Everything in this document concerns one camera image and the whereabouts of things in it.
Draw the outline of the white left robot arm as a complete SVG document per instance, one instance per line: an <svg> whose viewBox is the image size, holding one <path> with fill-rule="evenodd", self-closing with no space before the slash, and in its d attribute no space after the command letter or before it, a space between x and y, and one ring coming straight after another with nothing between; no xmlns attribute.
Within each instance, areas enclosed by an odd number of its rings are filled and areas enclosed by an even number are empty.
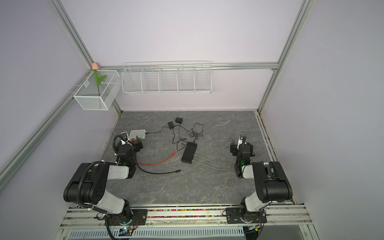
<svg viewBox="0 0 384 240"><path fill-rule="evenodd" d="M130 203L107 191L110 180L133 178L137 169L137 152L143 148L138 136L116 135L113 150L117 157L115 162L96 161L82 163L63 194L65 202L78 204L103 214L133 217Z"/></svg>

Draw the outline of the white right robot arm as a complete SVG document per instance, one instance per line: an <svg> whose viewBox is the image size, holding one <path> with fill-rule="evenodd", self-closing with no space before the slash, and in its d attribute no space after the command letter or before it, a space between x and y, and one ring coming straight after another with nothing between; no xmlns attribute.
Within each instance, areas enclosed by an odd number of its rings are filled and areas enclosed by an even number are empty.
<svg viewBox="0 0 384 240"><path fill-rule="evenodd" d="M251 162L254 146L245 134L239 134L230 145L230 153L236 157L234 169L239 179L252 179L255 191L240 203L243 215L261 212L272 203L290 201L293 190L280 162Z"/></svg>

